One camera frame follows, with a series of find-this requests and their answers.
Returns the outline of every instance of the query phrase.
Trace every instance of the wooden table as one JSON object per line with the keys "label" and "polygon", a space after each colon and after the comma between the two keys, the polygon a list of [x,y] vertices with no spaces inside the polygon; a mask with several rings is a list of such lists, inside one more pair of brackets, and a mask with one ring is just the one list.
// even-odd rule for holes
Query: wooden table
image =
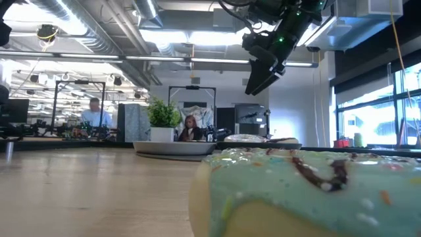
{"label": "wooden table", "polygon": [[187,213],[199,163],[133,149],[15,151],[0,157],[0,230],[12,236],[193,236]]}

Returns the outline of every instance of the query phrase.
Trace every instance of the window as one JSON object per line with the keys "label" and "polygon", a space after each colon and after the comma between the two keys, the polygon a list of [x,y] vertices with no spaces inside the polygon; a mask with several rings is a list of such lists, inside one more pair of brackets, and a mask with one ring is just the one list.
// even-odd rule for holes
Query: window
{"label": "window", "polygon": [[339,105],[339,108],[357,105],[359,103],[366,103],[366,102],[369,102],[369,101],[373,101],[373,100],[376,100],[376,99],[380,99],[380,98],[384,98],[384,97],[388,97],[388,96],[392,96],[392,95],[393,95],[393,84],[389,85],[389,86],[386,86],[382,89],[378,89],[374,92],[366,93],[363,96],[358,97],[356,99],[352,99],[350,101],[347,101],[347,102]]}
{"label": "window", "polygon": [[397,79],[397,93],[407,90],[417,90],[421,88],[421,63],[405,69],[405,77],[402,71],[395,73]]}
{"label": "window", "polygon": [[421,128],[421,96],[411,97],[410,100],[412,108],[409,99],[398,100],[398,113],[399,121],[403,120],[404,122],[402,144],[415,145],[417,142],[417,125],[418,130]]}
{"label": "window", "polygon": [[421,133],[421,63],[406,68],[405,76],[402,71],[395,72],[336,96],[339,137],[354,138],[361,133],[366,144],[417,143]]}
{"label": "window", "polygon": [[343,135],[362,134],[366,144],[396,144],[393,102],[365,106],[342,112]]}

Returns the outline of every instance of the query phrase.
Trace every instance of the blue shirt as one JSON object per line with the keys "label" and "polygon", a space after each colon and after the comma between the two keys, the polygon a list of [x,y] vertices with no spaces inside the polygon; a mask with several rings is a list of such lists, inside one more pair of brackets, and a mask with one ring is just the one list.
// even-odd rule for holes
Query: blue shirt
{"label": "blue shirt", "polygon": [[[82,112],[82,122],[88,121],[91,126],[99,126],[100,118],[101,112],[92,112],[90,109]],[[111,116],[106,111],[103,111],[103,124],[106,124],[109,128],[112,126]]]}

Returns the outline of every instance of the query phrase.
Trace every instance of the white pot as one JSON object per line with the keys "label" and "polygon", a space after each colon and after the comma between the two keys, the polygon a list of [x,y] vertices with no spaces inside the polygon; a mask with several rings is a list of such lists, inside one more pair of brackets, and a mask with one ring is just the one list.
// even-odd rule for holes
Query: white pot
{"label": "white pot", "polygon": [[173,128],[151,128],[152,142],[173,142],[174,129]]}

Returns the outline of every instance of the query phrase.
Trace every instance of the computer monitor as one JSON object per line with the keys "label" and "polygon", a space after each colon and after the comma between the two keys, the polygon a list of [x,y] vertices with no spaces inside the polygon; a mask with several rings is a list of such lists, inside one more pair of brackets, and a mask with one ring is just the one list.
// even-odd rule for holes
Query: computer monitor
{"label": "computer monitor", "polygon": [[26,123],[28,120],[29,99],[9,99],[1,106],[1,122]]}

